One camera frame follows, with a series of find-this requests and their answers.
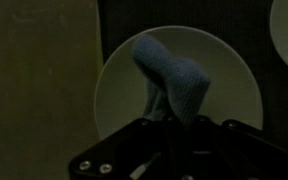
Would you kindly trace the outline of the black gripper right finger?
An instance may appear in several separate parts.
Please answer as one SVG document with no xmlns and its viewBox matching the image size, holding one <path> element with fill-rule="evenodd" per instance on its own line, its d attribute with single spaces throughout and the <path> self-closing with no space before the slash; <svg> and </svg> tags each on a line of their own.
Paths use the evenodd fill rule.
<svg viewBox="0 0 288 180">
<path fill-rule="evenodd" d="M 186 179 L 288 180 L 288 151 L 240 121 L 197 116 L 189 137 Z"/>
</svg>

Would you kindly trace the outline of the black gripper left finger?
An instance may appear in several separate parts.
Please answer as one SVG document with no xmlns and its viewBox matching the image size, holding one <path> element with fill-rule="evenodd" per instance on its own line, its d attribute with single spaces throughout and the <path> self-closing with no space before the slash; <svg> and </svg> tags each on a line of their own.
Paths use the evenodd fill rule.
<svg viewBox="0 0 288 180">
<path fill-rule="evenodd" d="M 140 118 L 73 158 L 69 180 L 132 180 L 141 165 L 147 169 L 138 180 L 171 180 L 166 152 L 169 121 Z"/>
</svg>

